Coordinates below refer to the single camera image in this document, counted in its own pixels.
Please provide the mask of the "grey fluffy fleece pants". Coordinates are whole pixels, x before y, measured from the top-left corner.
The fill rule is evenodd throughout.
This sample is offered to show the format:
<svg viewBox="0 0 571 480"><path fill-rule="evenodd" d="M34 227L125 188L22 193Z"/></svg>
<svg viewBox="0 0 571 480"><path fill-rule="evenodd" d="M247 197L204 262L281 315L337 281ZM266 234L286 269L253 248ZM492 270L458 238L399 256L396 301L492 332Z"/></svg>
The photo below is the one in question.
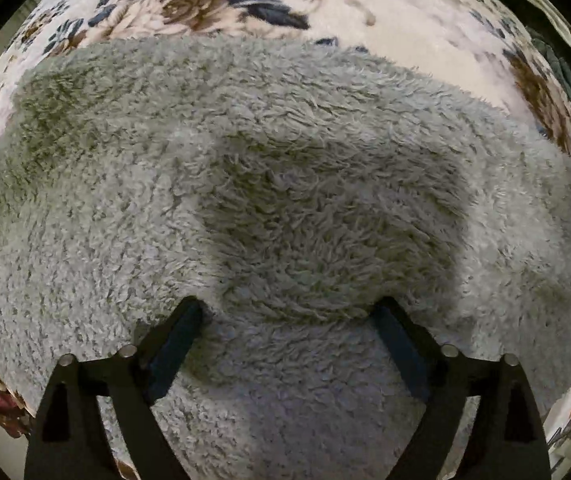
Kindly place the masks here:
<svg viewBox="0 0 571 480"><path fill-rule="evenodd" d="M41 62L0 136L0 378L39 404L206 306L153 412L196 479L381 479L422 414L368 316L571 385L571 159L383 58L227 36Z"/></svg>

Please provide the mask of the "floral and checkered bed blanket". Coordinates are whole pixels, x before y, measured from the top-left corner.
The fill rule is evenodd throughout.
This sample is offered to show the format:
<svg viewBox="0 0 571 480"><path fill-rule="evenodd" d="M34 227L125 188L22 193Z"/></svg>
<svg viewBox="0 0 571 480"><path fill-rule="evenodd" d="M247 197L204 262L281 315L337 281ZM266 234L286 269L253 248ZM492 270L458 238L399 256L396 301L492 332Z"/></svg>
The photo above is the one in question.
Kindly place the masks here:
<svg viewBox="0 0 571 480"><path fill-rule="evenodd" d="M48 56L112 37L167 35L162 0L22 0L0 31L0 133L21 76ZM182 29L363 47L456 84L571 155L571 101L528 27L571 47L549 0L179 0Z"/></svg>

